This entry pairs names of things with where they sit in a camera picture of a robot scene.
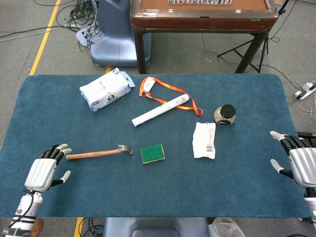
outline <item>wooden table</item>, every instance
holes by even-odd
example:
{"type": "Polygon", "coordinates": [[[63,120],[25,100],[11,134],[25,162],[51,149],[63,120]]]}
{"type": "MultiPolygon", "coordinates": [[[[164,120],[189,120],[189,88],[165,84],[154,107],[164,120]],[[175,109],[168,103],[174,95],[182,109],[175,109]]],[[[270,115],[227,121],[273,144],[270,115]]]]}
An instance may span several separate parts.
{"type": "Polygon", "coordinates": [[[236,69],[243,73],[278,19],[274,0],[233,0],[230,5],[132,0],[130,15],[140,74],[146,73],[143,34],[150,32],[252,34],[254,39],[236,69]]]}

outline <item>blue felt tablecloth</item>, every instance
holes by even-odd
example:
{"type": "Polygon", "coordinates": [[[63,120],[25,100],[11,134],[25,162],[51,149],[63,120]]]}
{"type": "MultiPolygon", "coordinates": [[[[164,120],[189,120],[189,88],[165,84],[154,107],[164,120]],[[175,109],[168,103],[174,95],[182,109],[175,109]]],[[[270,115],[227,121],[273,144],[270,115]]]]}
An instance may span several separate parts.
{"type": "MultiPolygon", "coordinates": [[[[280,79],[275,75],[156,75],[188,91],[204,110],[173,109],[137,128],[131,119],[158,102],[138,97],[136,87],[98,112],[92,112],[79,87],[100,75],[40,75],[23,83],[0,151],[0,216],[12,216],[34,159],[51,145],[68,143],[73,153],[115,149],[120,154],[66,161],[66,184],[43,195],[40,216],[100,217],[306,217],[304,189],[278,175],[276,158],[289,168],[281,145],[269,132],[295,134],[280,79]],[[216,159],[193,158],[196,122],[213,122],[219,106],[232,104],[237,115],[230,127],[216,127],[216,159]],[[166,160],[143,165],[140,148],[162,143],[166,160]]],[[[158,84],[152,95],[179,95],[158,84]]]]}

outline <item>robotic hand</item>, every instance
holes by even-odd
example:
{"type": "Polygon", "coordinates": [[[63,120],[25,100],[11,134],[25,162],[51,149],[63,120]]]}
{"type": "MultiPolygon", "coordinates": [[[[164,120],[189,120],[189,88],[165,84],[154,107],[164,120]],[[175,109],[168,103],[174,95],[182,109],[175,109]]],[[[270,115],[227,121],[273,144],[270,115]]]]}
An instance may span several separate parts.
{"type": "Polygon", "coordinates": [[[309,207],[316,228],[316,148],[304,139],[271,131],[274,139],[281,142],[291,164],[292,170],[284,169],[275,160],[271,160],[274,169],[306,189],[304,199],[309,207]]]}
{"type": "Polygon", "coordinates": [[[11,224],[3,230],[3,237],[30,236],[38,210],[43,202],[42,193],[50,187],[65,183],[70,176],[68,170],[60,179],[53,179],[56,166],[65,154],[71,152],[67,146],[67,144],[52,146],[33,162],[24,184],[24,191],[27,194],[21,198],[11,224]]]}

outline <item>orange lanyard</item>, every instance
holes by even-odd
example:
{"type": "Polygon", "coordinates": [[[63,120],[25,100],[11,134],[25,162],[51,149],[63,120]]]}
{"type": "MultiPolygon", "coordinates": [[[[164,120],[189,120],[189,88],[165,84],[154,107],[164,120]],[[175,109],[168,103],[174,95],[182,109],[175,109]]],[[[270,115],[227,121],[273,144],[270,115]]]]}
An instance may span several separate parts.
{"type": "MultiPolygon", "coordinates": [[[[167,88],[169,88],[169,89],[171,89],[171,90],[176,90],[176,91],[182,92],[182,93],[184,93],[184,94],[187,94],[187,95],[192,99],[193,107],[186,107],[186,106],[179,105],[179,106],[177,106],[177,108],[182,109],[182,110],[194,110],[194,112],[195,112],[195,114],[196,114],[197,116],[202,116],[202,115],[203,115],[203,110],[200,109],[200,108],[198,108],[198,107],[196,106],[196,102],[194,101],[194,99],[191,97],[191,95],[190,95],[188,92],[186,92],[185,90],[182,90],[182,89],[180,89],[180,88],[177,88],[177,87],[175,87],[175,86],[173,86],[173,85],[169,85],[169,84],[167,84],[167,83],[164,83],[164,82],[162,82],[161,80],[159,80],[158,78],[155,78],[155,77],[146,77],[146,78],[143,79],[142,84],[141,84],[141,86],[140,86],[140,88],[139,88],[139,94],[138,94],[138,95],[139,95],[140,97],[143,96],[144,84],[145,84],[145,81],[147,80],[147,78],[152,78],[152,79],[154,79],[157,83],[159,83],[160,85],[163,85],[163,86],[165,86],[165,87],[167,87],[167,88]]],[[[161,99],[152,97],[151,94],[150,94],[150,92],[146,92],[146,93],[145,93],[145,96],[148,97],[148,98],[154,99],[154,100],[156,100],[156,101],[158,101],[158,102],[160,102],[160,103],[162,103],[162,104],[165,104],[165,103],[168,102],[168,101],[165,101],[165,100],[161,100],[161,99]]]]}

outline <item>wooden hammer handle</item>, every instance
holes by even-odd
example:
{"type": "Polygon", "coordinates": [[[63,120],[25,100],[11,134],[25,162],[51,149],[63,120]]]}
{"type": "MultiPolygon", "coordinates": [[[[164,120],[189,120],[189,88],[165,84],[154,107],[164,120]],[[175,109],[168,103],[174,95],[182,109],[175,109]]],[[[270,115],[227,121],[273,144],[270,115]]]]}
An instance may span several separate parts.
{"type": "Polygon", "coordinates": [[[103,151],[103,152],[89,152],[82,154],[74,154],[74,155],[66,155],[66,159],[83,159],[83,158],[92,158],[92,157],[102,157],[107,155],[119,154],[121,151],[119,149],[111,150],[111,151],[103,151]]]}

